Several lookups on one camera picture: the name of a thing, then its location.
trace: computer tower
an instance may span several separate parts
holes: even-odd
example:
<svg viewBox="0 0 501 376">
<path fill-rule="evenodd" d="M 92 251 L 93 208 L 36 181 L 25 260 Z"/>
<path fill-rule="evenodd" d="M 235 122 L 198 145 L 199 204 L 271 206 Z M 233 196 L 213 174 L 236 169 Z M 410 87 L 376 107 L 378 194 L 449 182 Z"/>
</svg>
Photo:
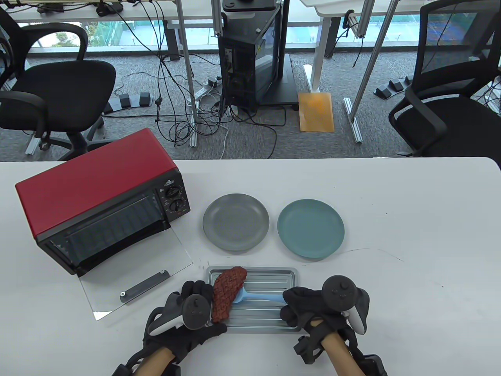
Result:
<svg viewBox="0 0 501 376">
<path fill-rule="evenodd" d="M 228 18 L 218 38 L 226 105 L 256 111 L 277 78 L 281 6 L 251 18 Z"/>
</svg>

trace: gray carpet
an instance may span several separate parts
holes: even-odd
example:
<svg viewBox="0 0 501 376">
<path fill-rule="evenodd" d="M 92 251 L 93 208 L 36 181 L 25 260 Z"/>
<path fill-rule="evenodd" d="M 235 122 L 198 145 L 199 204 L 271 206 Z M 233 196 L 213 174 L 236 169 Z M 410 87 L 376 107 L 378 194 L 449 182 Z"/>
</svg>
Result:
<svg viewBox="0 0 501 376">
<path fill-rule="evenodd" d="M 216 55 L 203 55 L 212 62 L 218 62 Z M 334 133 L 304 133 L 299 131 L 298 112 L 287 109 L 287 120 L 284 127 L 275 127 L 278 134 L 277 145 L 272 158 L 340 158 L 340 157 L 395 157 L 395 152 L 409 150 L 400 136 L 393 130 L 388 122 L 388 113 L 401 99 L 402 94 L 383 101 L 372 94 L 375 87 L 387 82 L 391 78 L 404 77 L 413 73 L 416 54 L 414 52 L 382 53 L 376 63 L 374 72 L 369 81 L 367 91 L 357 113 L 357 119 L 364 138 L 362 144 L 357 144 L 349 126 L 343 107 L 343 97 L 349 96 L 352 101 L 360 85 L 361 77 L 369 60 L 369 53 L 361 54 L 355 68 L 352 69 L 356 53 L 336 53 L 332 59 L 324 61 L 320 90 L 331 93 L 334 121 L 336 130 Z M 294 75 L 298 91 L 307 91 L 306 76 L 303 64 L 313 62 L 313 53 L 292 54 Z M 52 58 L 30 58 L 32 65 L 60 61 Z M 122 91 L 129 94 L 138 94 L 142 91 L 150 91 L 154 98 L 158 95 L 157 80 L 146 74 L 136 74 L 122 79 L 122 76 L 133 72 L 147 72 L 156 76 L 158 60 L 155 57 L 103 57 L 97 60 L 108 61 L 115 66 L 117 80 L 115 87 L 122 84 Z M 215 77 L 220 75 L 219 67 L 211 65 L 197 57 L 192 57 L 192 68 L 195 78 L 202 82 L 206 76 Z M 169 62 L 172 75 L 186 75 L 184 61 Z M 176 77 L 180 85 L 187 86 L 187 81 Z M 172 114 L 172 108 L 167 98 L 167 92 L 163 80 L 162 109 L 163 114 Z M 185 113 L 184 100 L 178 88 L 167 80 L 167 86 L 171 94 L 176 113 Z M 203 108 L 209 108 L 214 99 L 204 98 Z M 155 106 L 137 108 L 115 112 L 113 116 L 155 114 Z M 163 117 L 163 120 L 171 122 L 159 123 L 162 133 L 167 134 L 172 126 L 172 117 Z M 275 135 L 264 127 L 237 123 L 225 118 L 223 121 L 229 128 L 226 140 L 226 149 L 223 158 L 266 158 L 273 148 Z M 261 123 L 281 124 L 284 121 L 282 110 L 260 110 L 255 121 Z M 172 142 L 162 138 L 156 128 L 153 117 L 105 119 L 105 127 L 96 134 L 96 139 L 120 138 L 134 131 L 149 127 L 153 130 L 167 152 L 174 159 L 218 159 L 223 149 L 223 140 L 226 130 L 220 128 L 211 136 L 199 136 L 198 146 L 189 147 L 188 143 L 174 147 Z M 209 132 L 206 126 L 201 128 L 203 132 Z M 48 151 L 37 149 L 35 155 L 25 155 L 25 148 L 30 137 L 20 131 L 4 130 L 0 128 L 0 161 L 17 160 L 56 160 L 65 150 L 52 146 Z"/>
</svg>

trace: raw steak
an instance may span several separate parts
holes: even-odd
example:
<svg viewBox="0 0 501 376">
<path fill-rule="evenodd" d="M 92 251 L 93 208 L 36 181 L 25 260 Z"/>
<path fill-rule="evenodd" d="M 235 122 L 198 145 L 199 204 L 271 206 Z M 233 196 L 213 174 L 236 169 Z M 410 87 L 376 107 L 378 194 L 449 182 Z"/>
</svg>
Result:
<svg viewBox="0 0 501 376">
<path fill-rule="evenodd" d="M 247 270 L 235 266 L 220 274 L 214 282 L 214 301 L 212 305 L 212 322 L 220 322 L 229 318 L 231 304 L 243 287 L 247 278 Z"/>
</svg>

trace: chair backrest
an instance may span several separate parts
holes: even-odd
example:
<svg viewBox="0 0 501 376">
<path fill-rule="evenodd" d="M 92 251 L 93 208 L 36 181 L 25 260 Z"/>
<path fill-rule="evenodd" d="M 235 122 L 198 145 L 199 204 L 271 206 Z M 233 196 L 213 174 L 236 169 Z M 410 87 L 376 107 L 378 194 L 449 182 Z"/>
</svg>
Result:
<svg viewBox="0 0 501 376">
<path fill-rule="evenodd" d="M 499 74 L 500 52 L 501 0 L 431 2 L 420 12 L 412 88 L 471 96 Z"/>
<path fill-rule="evenodd" d="M 26 35 L 10 15 L 0 8 L 0 87 L 13 73 L 23 71 L 17 65 L 23 61 L 17 46 L 26 45 Z"/>
</svg>

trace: plate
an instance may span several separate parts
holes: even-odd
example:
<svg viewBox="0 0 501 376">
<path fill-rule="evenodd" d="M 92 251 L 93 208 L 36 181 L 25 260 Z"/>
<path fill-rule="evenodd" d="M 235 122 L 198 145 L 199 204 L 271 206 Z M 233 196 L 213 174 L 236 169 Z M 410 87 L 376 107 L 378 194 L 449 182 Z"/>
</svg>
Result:
<svg viewBox="0 0 501 376">
<path fill-rule="evenodd" d="M 265 238 L 270 216 L 254 197 L 235 193 L 210 204 L 202 223 L 205 235 L 215 246 L 226 251 L 246 251 Z"/>
<path fill-rule="evenodd" d="M 304 199 L 288 204 L 277 222 L 280 239 L 295 254 L 308 259 L 323 259 L 343 243 L 343 220 L 322 201 Z"/>
</svg>

